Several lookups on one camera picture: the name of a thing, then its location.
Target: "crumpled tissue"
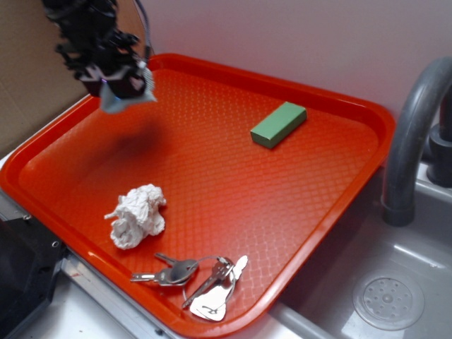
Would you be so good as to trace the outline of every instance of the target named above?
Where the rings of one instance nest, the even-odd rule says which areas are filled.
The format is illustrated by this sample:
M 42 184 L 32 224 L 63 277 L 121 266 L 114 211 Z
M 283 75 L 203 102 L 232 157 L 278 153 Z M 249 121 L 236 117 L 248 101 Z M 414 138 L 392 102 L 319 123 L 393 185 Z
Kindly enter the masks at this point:
M 119 196 L 119 204 L 105 219 L 118 217 L 112 222 L 112 238 L 120 249 L 132 249 L 144 238 L 157 235 L 165 229 L 165 219 L 159 207 L 167 201 L 162 189 L 152 184 L 132 189 L 126 196 Z

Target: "gray faucet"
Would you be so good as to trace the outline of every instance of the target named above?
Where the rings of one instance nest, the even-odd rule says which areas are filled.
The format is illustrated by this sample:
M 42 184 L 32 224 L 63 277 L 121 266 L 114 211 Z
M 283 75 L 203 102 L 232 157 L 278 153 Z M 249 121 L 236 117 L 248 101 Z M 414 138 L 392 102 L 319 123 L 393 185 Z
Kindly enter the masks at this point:
M 408 225 L 415 217 L 415 182 L 422 151 L 428 145 L 427 176 L 452 187 L 452 57 L 433 61 L 421 73 L 403 106 L 394 133 L 383 180 L 383 219 Z M 439 124 L 427 135 L 436 112 Z

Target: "drain strainer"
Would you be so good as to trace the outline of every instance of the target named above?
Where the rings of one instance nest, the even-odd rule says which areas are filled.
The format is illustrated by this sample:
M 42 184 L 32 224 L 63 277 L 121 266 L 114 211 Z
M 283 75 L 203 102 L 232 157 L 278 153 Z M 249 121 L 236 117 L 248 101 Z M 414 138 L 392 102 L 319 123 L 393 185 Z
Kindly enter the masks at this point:
M 353 304 L 359 316 L 370 325 L 395 331 L 411 326 L 421 317 L 424 295 L 407 275 L 376 270 L 357 282 Z

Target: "sink basin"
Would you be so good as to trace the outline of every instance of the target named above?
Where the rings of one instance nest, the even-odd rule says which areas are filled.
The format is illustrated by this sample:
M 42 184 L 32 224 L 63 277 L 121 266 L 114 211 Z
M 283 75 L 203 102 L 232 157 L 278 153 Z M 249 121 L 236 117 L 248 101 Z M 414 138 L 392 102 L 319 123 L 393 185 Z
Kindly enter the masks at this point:
M 415 221 L 392 227 L 382 181 L 377 172 L 280 301 L 334 338 L 450 338 L 452 191 L 418 180 Z

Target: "red tray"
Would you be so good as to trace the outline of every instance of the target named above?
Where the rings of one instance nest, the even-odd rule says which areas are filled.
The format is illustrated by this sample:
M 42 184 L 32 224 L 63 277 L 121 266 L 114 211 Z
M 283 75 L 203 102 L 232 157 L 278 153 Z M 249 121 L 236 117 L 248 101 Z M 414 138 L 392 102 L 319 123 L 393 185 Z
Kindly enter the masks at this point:
M 0 185 L 66 244 L 174 332 L 211 338 L 265 312 L 385 158 L 394 122 L 378 105 L 166 54 L 150 62 L 158 102 L 117 115 L 87 98 L 20 147 Z M 308 119 L 274 149 L 250 130 L 284 101 Z M 118 195 L 160 186 L 166 229 L 123 251 L 104 215 Z M 132 283 L 132 272 L 221 255 L 249 264 L 220 323 L 182 310 L 180 287 Z M 212 262 L 187 285 L 193 292 Z

